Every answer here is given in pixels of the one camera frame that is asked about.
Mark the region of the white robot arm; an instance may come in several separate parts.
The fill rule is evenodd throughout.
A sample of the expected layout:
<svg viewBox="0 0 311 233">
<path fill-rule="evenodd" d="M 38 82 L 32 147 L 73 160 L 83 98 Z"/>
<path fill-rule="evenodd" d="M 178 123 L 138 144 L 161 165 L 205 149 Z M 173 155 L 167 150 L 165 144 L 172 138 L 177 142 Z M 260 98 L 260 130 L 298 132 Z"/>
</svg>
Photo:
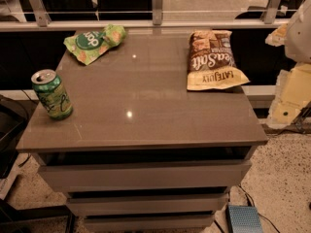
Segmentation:
<svg viewBox="0 0 311 233">
<path fill-rule="evenodd" d="M 311 102 L 311 0 L 305 0 L 289 23 L 274 30 L 265 42 L 275 47 L 284 45 L 286 57 L 296 62 L 290 71 L 280 71 L 268 111 L 267 126 L 281 129 Z"/>
</svg>

